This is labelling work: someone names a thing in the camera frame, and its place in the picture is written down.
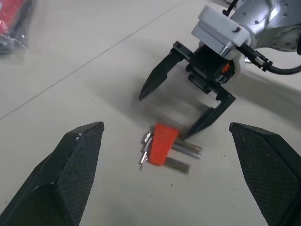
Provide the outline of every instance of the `white floor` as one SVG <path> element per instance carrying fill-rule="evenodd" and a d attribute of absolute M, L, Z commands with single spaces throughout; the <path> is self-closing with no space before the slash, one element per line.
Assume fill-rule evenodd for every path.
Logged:
<path fill-rule="evenodd" d="M 150 126 L 163 121 L 187 128 L 201 114 L 201 102 L 214 103 L 187 80 L 185 62 L 137 101 L 176 40 L 192 50 L 198 46 L 190 33 L 207 2 L 38 1 L 29 49 L 0 59 L 0 212 L 66 132 L 103 121 L 82 226 L 266 225 L 244 181 L 229 125 L 273 131 L 300 151 L 301 76 L 248 65 L 226 85 L 237 101 L 190 139 L 203 147 L 202 160 L 171 153 L 192 164 L 189 175 L 149 164 L 139 171 L 140 141 Z M 296 54 L 263 51 L 278 66 L 299 61 Z"/>

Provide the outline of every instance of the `red bit holder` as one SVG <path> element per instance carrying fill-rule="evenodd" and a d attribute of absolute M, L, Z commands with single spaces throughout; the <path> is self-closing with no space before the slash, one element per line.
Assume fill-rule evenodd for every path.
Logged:
<path fill-rule="evenodd" d="M 155 127 L 152 148 L 150 151 L 150 163 L 163 166 L 174 141 L 179 134 L 179 130 L 162 124 Z"/>

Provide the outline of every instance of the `tile grout line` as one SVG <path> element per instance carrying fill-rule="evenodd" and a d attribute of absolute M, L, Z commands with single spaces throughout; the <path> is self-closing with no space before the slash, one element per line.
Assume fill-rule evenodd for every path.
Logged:
<path fill-rule="evenodd" d="M 6 115 L 4 115 L 3 117 L 0 118 L 0 120 L 4 119 L 5 117 L 9 116 L 11 113 L 15 112 L 16 110 L 18 110 L 19 108 L 23 107 L 24 105 L 26 105 L 27 103 L 29 103 L 30 101 L 32 101 L 33 99 L 35 99 L 36 97 L 38 97 L 39 95 L 41 95 L 42 93 L 44 93 L 45 91 L 47 91 L 48 89 L 52 88 L 53 86 L 55 86 L 56 84 L 58 84 L 59 82 L 61 82 L 62 80 L 66 79 L 67 77 L 69 77 L 70 75 L 74 74 L 75 72 L 77 72 L 78 70 L 80 70 L 81 68 L 83 68 L 84 66 L 86 66 L 87 64 L 91 63 L 92 61 L 94 61 L 95 59 L 97 59 L 98 57 L 100 57 L 102 54 L 105 54 L 106 52 L 110 51 L 112 48 L 114 48 L 115 46 L 117 46 L 118 44 L 122 43 L 124 40 L 128 39 L 129 37 L 131 37 L 132 35 L 134 35 L 135 33 L 137 33 L 138 31 L 142 30 L 143 28 L 145 28 L 146 26 L 150 25 L 151 23 L 155 22 L 156 20 L 158 20 L 159 18 L 161 18 L 162 16 L 164 16 L 166 13 L 172 11 L 173 9 L 175 9 L 176 7 L 178 7 L 179 5 L 183 4 L 183 1 L 180 2 L 179 4 L 175 5 L 174 7 L 172 7 L 171 9 L 169 9 L 168 11 L 164 12 L 163 14 L 159 15 L 158 17 L 156 17 L 155 19 L 153 19 L 152 21 L 150 21 L 149 23 L 147 23 L 146 25 L 142 26 L 141 28 L 139 28 L 138 30 L 134 31 L 133 33 L 131 33 L 130 35 L 126 36 L 124 39 L 122 39 L 121 41 L 117 42 L 116 44 L 114 44 L 113 46 L 109 47 L 108 49 L 106 49 L 104 52 L 102 52 L 101 54 L 97 55 L 96 57 L 92 58 L 91 60 L 89 60 L 88 62 L 86 62 L 85 64 L 83 64 L 81 67 L 79 67 L 78 69 L 74 70 L 73 72 L 71 72 L 70 74 L 66 75 L 65 77 L 61 78 L 59 81 L 55 82 L 54 84 L 52 84 L 51 86 L 47 87 L 45 90 L 43 90 L 42 92 L 38 93 L 37 95 L 35 95 L 34 97 L 30 98 L 28 101 L 26 101 L 25 103 L 21 104 L 20 106 L 18 106 L 16 109 L 14 109 L 13 111 L 7 113 Z"/>

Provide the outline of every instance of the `plastic bag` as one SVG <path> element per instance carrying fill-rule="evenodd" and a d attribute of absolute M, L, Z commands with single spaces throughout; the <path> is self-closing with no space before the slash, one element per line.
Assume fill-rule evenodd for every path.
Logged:
<path fill-rule="evenodd" d="M 35 0 L 0 0 L 0 54 L 27 46 Z"/>

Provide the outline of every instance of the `orange component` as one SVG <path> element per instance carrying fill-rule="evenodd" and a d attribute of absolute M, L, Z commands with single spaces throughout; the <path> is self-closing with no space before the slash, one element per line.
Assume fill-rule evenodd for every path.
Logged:
<path fill-rule="evenodd" d="M 157 123 L 150 151 L 150 163 L 162 166 L 179 133 L 178 129 Z"/>
<path fill-rule="evenodd" d="M 227 72 L 230 68 L 231 68 L 230 64 L 227 63 L 227 64 L 224 66 L 224 68 L 222 69 L 222 73 Z"/>

